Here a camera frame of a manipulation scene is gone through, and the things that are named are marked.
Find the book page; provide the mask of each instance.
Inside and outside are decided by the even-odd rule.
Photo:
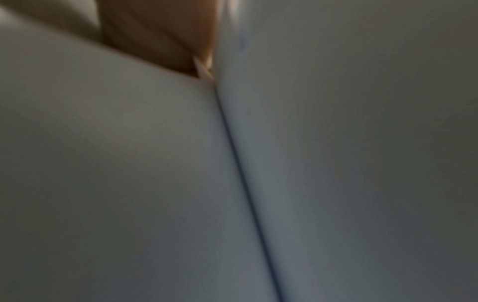
[[[274,301],[206,82],[0,10],[0,301]]]
[[[477,5],[295,0],[217,78],[289,301],[478,299]]]

